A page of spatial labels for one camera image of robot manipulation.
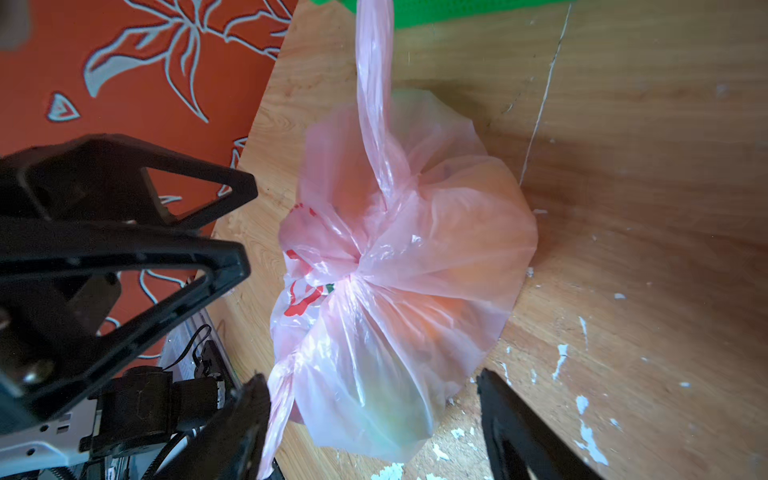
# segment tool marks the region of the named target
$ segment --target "red print on bag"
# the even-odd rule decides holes
[[[306,308],[312,303],[319,299],[320,296],[323,295],[323,287],[317,286],[314,288],[315,291],[309,294],[304,300],[301,300],[300,302],[296,303],[296,294],[293,293],[293,288],[296,286],[296,282],[293,282],[290,286],[290,306],[288,307],[288,310],[284,313],[285,316],[299,316],[303,315],[304,312],[306,312]],[[308,293],[312,289],[311,286],[307,285],[306,289],[304,290],[304,293]]]
[[[293,205],[293,208],[290,209],[290,212],[293,212],[297,208],[304,208],[304,204]],[[310,215],[312,215],[313,217],[317,217],[317,212],[312,210],[312,208],[310,208]]]

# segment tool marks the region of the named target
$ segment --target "pink plastic bag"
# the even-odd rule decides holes
[[[390,98],[392,20],[392,0],[359,1],[357,109],[306,134],[260,478],[289,418],[318,446],[407,462],[498,341],[536,249],[472,122],[427,91]]]

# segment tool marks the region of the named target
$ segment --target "white floral pattern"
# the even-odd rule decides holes
[[[232,147],[232,160],[230,160],[230,168],[237,168],[237,164],[240,162],[240,151],[245,148],[245,142],[247,140],[248,137],[243,137],[234,141],[234,146]],[[219,191],[216,193],[216,196],[221,198],[225,195],[228,195],[231,191],[232,187],[229,185],[222,185]]]
[[[196,114],[201,120],[208,123],[208,117],[197,102],[194,90],[194,79],[197,66],[200,63],[200,44],[204,36],[218,37],[226,43],[235,42],[241,44],[259,55],[264,55],[272,60],[277,60],[280,48],[266,46],[259,48],[232,33],[232,28],[246,23],[257,22],[261,18],[270,18],[285,27],[282,30],[272,32],[273,37],[285,36],[292,15],[286,8],[283,0],[275,0],[283,12],[277,14],[275,8],[270,5],[270,0],[262,0],[265,9],[257,9],[245,15],[231,18],[221,30],[216,30],[209,25],[211,13],[221,6],[223,0],[192,0],[194,16],[188,15],[179,5],[179,0],[170,3],[168,0],[151,0],[150,4],[140,3],[137,0],[123,0],[132,8],[151,13],[159,19],[156,25],[144,25],[129,27],[109,45],[99,48],[85,62],[83,79],[88,93],[96,98],[101,86],[123,72],[139,68],[144,65],[152,65],[162,62],[165,70],[165,78],[176,95]],[[167,41],[168,45],[161,45],[159,53],[156,51],[159,43]],[[171,72],[180,69],[181,77],[185,84],[173,79]]]
[[[51,106],[48,108],[48,120],[53,122],[71,121],[80,118],[80,112],[74,107],[69,98],[54,92]]]

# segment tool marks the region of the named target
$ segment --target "orange patterned fabric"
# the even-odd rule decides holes
[[[296,0],[30,2],[31,37],[0,51],[0,155],[119,133],[235,167],[295,7]],[[151,177],[174,214],[227,191],[163,172]],[[101,334],[190,274],[123,272],[123,294]],[[161,350],[158,343],[135,365],[156,362]]]

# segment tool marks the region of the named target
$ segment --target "black cable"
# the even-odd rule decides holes
[[[184,357],[185,357],[185,356],[187,356],[187,354],[189,353],[190,349],[192,348],[192,345],[194,344],[194,340],[197,338],[197,336],[198,336],[198,335],[200,335],[200,332],[202,332],[202,331],[203,331],[203,329],[206,329],[206,328],[208,329],[208,333],[207,333],[207,335],[206,335],[205,337],[203,337],[203,338],[204,338],[204,339],[205,339],[205,338],[207,338],[207,336],[208,336],[208,335],[210,335],[211,327],[210,327],[210,325],[208,325],[207,323],[205,323],[205,324],[204,324],[204,325],[202,325],[202,326],[201,326],[199,329],[195,330],[195,333],[193,333],[193,334],[192,334],[192,338],[190,338],[190,341],[189,341],[189,343],[188,343],[188,344],[187,344],[187,346],[184,348],[184,351],[181,353],[181,355],[179,355],[179,358],[177,358],[177,359],[176,359],[176,361],[175,361],[175,362],[173,362],[173,363],[171,363],[169,366],[165,367],[165,368],[163,369],[163,371],[165,371],[165,370],[168,370],[170,367],[172,367],[172,366],[176,365],[176,364],[177,364],[177,363],[179,363],[181,360],[183,360],[183,359],[184,359]]]
[[[197,356],[197,349],[200,348],[200,345],[205,343],[205,340],[210,336],[210,331],[211,329],[209,328],[208,331],[205,332],[205,335],[203,335],[203,338],[200,339],[200,342],[197,343],[197,346],[192,349],[192,361],[194,362],[195,366],[200,365],[200,357]]]
[[[181,442],[181,439],[185,438],[186,436],[186,433],[177,433],[176,436],[170,440],[170,442],[166,443],[165,446],[160,450],[160,453],[158,453],[154,458],[152,463],[149,464],[147,471],[144,472],[144,474],[141,476],[141,480],[151,480],[152,477],[154,477],[154,474],[157,473],[157,469],[160,468],[160,465],[162,465],[163,460],[168,457],[168,454],[170,454],[171,450],[173,450],[176,445]]]
[[[78,480],[72,470],[67,467],[53,467],[48,469],[58,480]]]

